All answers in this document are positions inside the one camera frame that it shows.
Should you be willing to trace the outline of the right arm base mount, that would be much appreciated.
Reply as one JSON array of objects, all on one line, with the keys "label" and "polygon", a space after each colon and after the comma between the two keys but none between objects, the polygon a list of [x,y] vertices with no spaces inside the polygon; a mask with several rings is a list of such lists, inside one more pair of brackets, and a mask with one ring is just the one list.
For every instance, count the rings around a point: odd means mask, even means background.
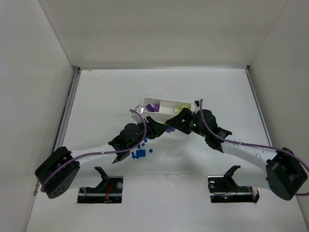
[{"label": "right arm base mount", "polygon": [[211,203],[257,203],[260,195],[257,188],[238,186],[232,178],[240,165],[232,166],[224,175],[208,175]]}]

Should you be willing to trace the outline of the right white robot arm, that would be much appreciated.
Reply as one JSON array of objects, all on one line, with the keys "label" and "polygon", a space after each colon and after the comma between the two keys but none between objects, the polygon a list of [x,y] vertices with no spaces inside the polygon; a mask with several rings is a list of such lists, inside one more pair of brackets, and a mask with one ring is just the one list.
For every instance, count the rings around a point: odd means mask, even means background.
[{"label": "right white robot arm", "polygon": [[307,181],[305,164],[287,148],[266,145],[253,146],[235,139],[232,132],[218,126],[211,111],[203,109],[194,113],[184,108],[166,124],[185,133],[192,132],[204,137],[206,144],[219,152],[245,160],[259,168],[246,170],[235,165],[225,173],[227,183],[232,186],[253,186],[272,191],[284,200],[298,195]]}]

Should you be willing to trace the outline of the purple lego brick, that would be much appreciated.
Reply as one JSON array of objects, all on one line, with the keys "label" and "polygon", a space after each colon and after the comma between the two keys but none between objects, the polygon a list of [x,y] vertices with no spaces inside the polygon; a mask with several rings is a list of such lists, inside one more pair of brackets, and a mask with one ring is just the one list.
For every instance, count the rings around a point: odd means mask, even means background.
[{"label": "purple lego brick", "polygon": [[145,108],[148,112],[155,112],[155,109],[151,106],[151,104],[145,105]]}]

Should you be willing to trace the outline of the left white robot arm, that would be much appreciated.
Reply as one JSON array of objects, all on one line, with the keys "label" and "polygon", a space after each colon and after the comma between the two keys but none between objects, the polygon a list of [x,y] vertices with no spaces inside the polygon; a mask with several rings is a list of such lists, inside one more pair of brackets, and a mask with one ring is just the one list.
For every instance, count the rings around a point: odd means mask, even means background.
[{"label": "left white robot arm", "polygon": [[102,162],[121,162],[145,139],[156,139],[167,129],[168,125],[148,116],[140,123],[126,124],[119,135],[99,147],[84,151],[69,150],[65,146],[57,148],[35,171],[41,192],[50,199],[57,198],[71,188],[80,170],[99,167]]}]

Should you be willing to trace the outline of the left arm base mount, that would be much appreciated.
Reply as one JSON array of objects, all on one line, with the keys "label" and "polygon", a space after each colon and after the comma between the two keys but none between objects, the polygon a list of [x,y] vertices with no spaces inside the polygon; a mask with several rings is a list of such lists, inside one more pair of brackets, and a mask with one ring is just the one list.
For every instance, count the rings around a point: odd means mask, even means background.
[{"label": "left arm base mount", "polygon": [[123,177],[108,176],[101,167],[95,167],[94,169],[100,174],[101,181],[93,188],[79,188],[77,203],[122,203]]}]

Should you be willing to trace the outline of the small lime lego piece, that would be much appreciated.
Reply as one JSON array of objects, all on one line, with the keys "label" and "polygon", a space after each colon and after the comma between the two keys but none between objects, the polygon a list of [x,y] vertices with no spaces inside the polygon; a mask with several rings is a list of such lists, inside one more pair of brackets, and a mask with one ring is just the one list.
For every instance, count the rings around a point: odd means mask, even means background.
[{"label": "small lime lego piece", "polygon": [[187,109],[191,109],[191,105],[190,104],[185,104],[185,105],[182,105],[181,107],[180,107],[180,109],[182,110],[183,108],[187,108]]}]

